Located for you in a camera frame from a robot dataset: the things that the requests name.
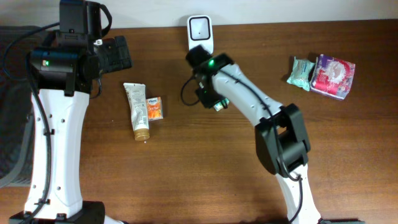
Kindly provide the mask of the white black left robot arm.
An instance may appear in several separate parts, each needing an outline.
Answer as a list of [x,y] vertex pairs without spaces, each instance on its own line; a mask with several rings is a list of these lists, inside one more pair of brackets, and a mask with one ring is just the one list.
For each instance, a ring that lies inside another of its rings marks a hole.
[[61,1],[52,33],[25,58],[34,109],[34,156],[29,195],[10,223],[112,223],[102,202],[81,196],[81,132],[93,82],[131,68],[124,37],[107,38],[108,8]]

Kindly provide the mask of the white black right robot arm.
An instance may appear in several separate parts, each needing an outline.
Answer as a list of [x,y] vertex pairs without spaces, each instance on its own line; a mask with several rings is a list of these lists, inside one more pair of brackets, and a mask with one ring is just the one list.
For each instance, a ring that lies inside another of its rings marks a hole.
[[257,158],[277,178],[288,222],[321,223],[308,181],[310,141],[299,108],[267,96],[226,54],[212,56],[198,45],[185,58],[198,83],[198,102],[205,108],[232,104],[254,127]]

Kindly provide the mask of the cream tube with gold cap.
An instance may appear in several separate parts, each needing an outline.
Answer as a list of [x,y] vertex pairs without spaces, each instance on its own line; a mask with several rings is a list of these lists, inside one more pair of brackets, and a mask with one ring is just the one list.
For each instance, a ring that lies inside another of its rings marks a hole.
[[139,83],[123,83],[131,109],[131,124],[136,141],[150,138],[146,104],[146,86]]

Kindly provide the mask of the orange tissue packet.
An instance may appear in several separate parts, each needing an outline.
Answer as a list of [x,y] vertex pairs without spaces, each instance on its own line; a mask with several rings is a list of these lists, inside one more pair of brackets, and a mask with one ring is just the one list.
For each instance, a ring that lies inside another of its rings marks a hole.
[[149,121],[156,121],[164,118],[161,97],[146,99]]

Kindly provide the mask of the teal tissue packet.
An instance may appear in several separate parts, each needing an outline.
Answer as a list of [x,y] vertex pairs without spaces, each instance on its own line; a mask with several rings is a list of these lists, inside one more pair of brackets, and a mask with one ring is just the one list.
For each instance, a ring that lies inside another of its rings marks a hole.
[[229,105],[229,99],[224,98],[223,100],[217,102],[213,107],[215,111],[220,111],[223,109],[227,109]]

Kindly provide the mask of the red purple tissue pack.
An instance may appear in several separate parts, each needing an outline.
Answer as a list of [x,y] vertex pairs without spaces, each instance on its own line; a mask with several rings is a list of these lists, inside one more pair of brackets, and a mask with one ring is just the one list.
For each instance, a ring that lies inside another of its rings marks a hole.
[[317,57],[310,90],[336,100],[344,100],[350,92],[355,68],[354,63],[321,54]]

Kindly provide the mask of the green wet wipes pack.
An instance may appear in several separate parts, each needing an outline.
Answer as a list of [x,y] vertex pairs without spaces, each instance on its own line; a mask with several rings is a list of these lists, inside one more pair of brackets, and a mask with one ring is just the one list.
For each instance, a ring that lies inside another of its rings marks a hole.
[[287,83],[295,85],[305,91],[310,91],[309,76],[315,64],[307,59],[297,59],[294,57],[292,72],[287,79]]

